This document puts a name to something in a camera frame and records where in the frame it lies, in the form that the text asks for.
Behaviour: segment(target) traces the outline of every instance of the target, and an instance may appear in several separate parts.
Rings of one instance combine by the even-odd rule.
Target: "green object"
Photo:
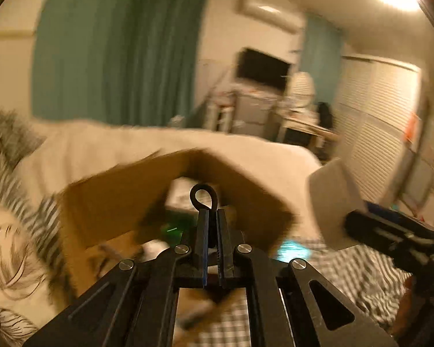
[[[316,14],[307,14],[307,27],[299,71],[308,72],[315,84],[315,102],[333,103],[341,76],[343,32]]]
[[[197,217],[197,214],[167,210],[168,222],[161,228],[161,239],[172,247],[179,244],[182,233],[196,226]]]
[[[206,0],[46,0],[32,112],[164,126],[188,117]]]

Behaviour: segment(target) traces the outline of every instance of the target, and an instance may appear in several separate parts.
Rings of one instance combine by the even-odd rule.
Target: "cardboard box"
[[[291,227],[293,215],[283,202],[209,152],[179,151],[120,165],[60,195],[60,238],[78,296],[96,282],[91,264],[96,245],[113,241],[115,247],[129,245],[126,250],[135,251],[136,244],[160,237],[165,199],[180,177],[218,186],[220,204],[235,212],[234,226],[264,251],[276,248]]]

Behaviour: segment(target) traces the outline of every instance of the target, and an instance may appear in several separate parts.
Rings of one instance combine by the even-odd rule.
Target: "patterned pillow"
[[[0,334],[21,346],[57,314],[49,274],[21,222],[0,206]]]
[[[15,112],[0,111],[0,169],[12,171],[43,142]]]

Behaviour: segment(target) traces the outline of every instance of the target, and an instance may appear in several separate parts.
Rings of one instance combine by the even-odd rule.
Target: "white wall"
[[[0,109],[31,115],[34,32],[44,0],[5,0],[0,5]]]
[[[343,50],[341,51],[341,55],[350,56],[356,54],[357,51],[347,42],[344,42]]]
[[[301,47],[303,31],[293,35],[262,21],[241,15],[236,11],[237,1],[207,0],[198,47],[197,78],[208,77],[215,80],[225,69],[234,68],[238,54],[244,47],[254,48],[287,62],[297,62],[299,55],[290,53],[290,50]],[[259,1],[298,14],[302,26],[305,25],[304,14],[300,13],[291,2]],[[220,89],[228,86],[232,75],[233,72],[230,71]],[[197,86],[197,104],[203,97],[200,87]]]
[[[30,116],[34,38],[0,40],[0,109]]]
[[[434,119],[429,118],[424,136],[421,137],[421,157],[434,168]]]
[[[35,32],[44,0],[5,0],[0,5],[0,32]]]

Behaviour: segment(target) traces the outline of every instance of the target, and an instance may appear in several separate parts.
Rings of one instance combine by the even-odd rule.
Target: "desk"
[[[315,137],[322,137],[329,141],[339,141],[339,135],[335,132],[325,129],[319,125],[308,123],[307,121],[291,116],[289,111],[277,110],[276,114],[282,119],[278,132],[277,142],[283,142],[285,139],[286,129],[297,130],[311,134]]]

